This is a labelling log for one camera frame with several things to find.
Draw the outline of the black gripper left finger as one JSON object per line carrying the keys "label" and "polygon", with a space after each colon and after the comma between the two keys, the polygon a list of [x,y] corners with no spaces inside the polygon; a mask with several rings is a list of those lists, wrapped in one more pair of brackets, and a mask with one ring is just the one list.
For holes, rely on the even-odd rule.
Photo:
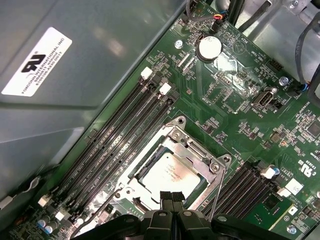
{"label": "black gripper left finger", "polygon": [[76,240],[171,240],[173,238],[173,200],[169,191],[160,192],[160,209],[150,210],[143,219],[125,214],[97,226]]}

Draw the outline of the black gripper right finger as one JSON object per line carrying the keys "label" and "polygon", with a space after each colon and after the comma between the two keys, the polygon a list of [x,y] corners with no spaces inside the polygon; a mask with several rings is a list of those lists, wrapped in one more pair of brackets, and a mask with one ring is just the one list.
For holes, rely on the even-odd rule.
{"label": "black gripper right finger", "polygon": [[284,240],[285,237],[236,217],[217,214],[206,220],[197,210],[186,210],[180,192],[172,193],[174,240]]}

